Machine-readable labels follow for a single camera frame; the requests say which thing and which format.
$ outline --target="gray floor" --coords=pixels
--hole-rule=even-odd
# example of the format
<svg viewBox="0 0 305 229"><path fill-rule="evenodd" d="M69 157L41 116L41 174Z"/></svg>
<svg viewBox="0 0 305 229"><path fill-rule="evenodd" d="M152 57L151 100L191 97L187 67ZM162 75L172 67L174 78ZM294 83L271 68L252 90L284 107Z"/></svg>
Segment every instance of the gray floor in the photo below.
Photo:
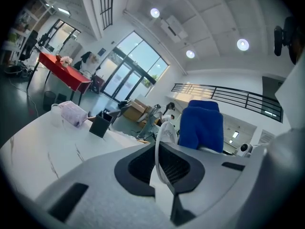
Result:
<svg viewBox="0 0 305 229"><path fill-rule="evenodd" d="M8 77L3 73L3 66L0 72L0 148L3 144L9 140L16 132L25 127L28 123L37 118L37 113L34 104L27 97L25 92L22 92L12 86ZM44 85L45 79L48 74L48 70L43 65L39 65L38 71L35 72L32 82L29 87L28 94L31 96L36 104L39 116L46 113L42 108L43 96L45 91L52 91L56 95L61 93L67 96L69 100L71 95L71 89L67 87L56 76L50 74L46 85ZM27 83L19 78L11 79L11 83L18 88L26 90ZM73 102L78 103L80 93L74 94ZM97 95L90 91L87 91L83 95L80 107L85 111L91 111L92 115L96 115L99 111L103 110L106 104L112 101L107 96L100 94ZM125 118L124 116L117 118L113 124L113 128L117 131L121 131L128 135L135 135L135 132L140 131L141 128L135 123Z"/></svg>

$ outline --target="blue chair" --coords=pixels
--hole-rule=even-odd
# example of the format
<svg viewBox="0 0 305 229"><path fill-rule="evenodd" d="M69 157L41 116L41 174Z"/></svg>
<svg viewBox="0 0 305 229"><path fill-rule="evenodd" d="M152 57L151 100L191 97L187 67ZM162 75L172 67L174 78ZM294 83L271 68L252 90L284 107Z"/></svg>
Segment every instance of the blue chair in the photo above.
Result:
<svg viewBox="0 0 305 229"><path fill-rule="evenodd" d="M222 153L224 147L224 118L218 103L191 100L183 110L179 145L197 149L204 146Z"/></svg>

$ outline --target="tissue box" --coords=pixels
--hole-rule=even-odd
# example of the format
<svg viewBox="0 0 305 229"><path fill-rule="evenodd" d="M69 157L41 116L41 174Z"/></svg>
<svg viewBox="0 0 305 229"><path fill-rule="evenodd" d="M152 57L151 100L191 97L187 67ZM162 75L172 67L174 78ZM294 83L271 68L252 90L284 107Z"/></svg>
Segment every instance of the tissue box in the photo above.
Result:
<svg viewBox="0 0 305 229"><path fill-rule="evenodd" d="M59 104L61 116L75 127L79 127L87 119L88 113L72 101Z"/></svg>

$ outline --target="red table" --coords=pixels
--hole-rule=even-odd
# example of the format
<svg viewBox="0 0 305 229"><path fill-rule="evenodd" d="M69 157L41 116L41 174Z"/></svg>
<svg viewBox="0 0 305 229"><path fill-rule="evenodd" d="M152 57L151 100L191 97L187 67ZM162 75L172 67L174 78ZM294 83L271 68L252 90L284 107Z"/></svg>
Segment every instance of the red table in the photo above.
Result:
<svg viewBox="0 0 305 229"><path fill-rule="evenodd" d="M78 105L80 105L81 97L87 91L88 87L90 86L91 80L88 80L81 73L79 73L77 70L75 70L74 68L72 68L70 66L68 66L67 68L63 67L61 62L58 61L54 55L51 55L51 54L47 54L47 53L43 53L43 52L41 52L39 54L39 60L38 60L37 64L35 65L33 73L30 75L27 90L29 88L29 85L31 83L34 73L36 72L36 69L37 69L39 63L42 63L44 66L46 66L49 69L49 73L48 73L45 83L48 80L50 72L52 72L59 79L61 79L61 81L63 81L68 87L70 87L72 89L72 93L71 93L71 97L70 97L71 101L73 99L75 91L78 90L81 92L80 99L78 102Z"/></svg>

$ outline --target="metal railing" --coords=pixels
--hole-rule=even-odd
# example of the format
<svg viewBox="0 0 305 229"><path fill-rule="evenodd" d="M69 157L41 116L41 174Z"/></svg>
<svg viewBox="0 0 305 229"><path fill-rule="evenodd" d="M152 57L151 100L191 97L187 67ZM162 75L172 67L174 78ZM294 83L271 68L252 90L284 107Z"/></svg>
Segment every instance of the metal railing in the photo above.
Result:
<svg viewBox="0 0 305 229"><path fill-rule="evenodd" d="M172 92L225 102L283 122L283 109L279 102L260 94L229 87L183 83L176 83Z"/></svg>
<svg viewBox="0 0 305 229"><path fill-rule="evenodd" d="M113 0L100 0L100 2L101 2L101 16L103 20L103 29L105 30L108 26L112 25Z"/></svg>

